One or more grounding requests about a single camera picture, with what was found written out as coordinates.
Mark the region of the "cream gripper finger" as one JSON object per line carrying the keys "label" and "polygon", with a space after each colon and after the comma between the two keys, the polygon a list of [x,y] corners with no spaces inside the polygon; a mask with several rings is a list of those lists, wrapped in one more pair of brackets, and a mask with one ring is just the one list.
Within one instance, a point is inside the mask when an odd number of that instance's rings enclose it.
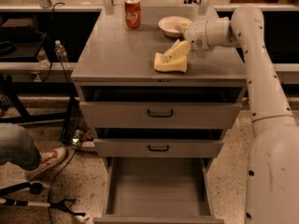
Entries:
{"label": "cream gripper finger", "polygon": [[176,30],[179,31],[180,33],[183,33],[188,28],[188,26],[189,26],[189,24],[187,22],[179,21],[176,24]]}
{"label": "cream gripper finger", "polygon": [[179,39],[173,46],[163,55],[164,62],[172,62],[178,58],[186,56],[191,50],[191,45],[188,41],[180,41]]}

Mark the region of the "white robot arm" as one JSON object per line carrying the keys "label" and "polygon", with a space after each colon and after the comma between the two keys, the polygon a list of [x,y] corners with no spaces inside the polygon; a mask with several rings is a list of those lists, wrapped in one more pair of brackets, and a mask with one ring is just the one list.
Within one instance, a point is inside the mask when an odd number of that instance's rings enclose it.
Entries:
{"label": "white robot arm", "polygon": [[249,154],[245,224],[299,224],[299,126],[264,43],[259,7],[237,7],[230,19],[180,21],[184,40],[165,52],[168,61],[191,49],[240,47],[246,66],[254,141]]}

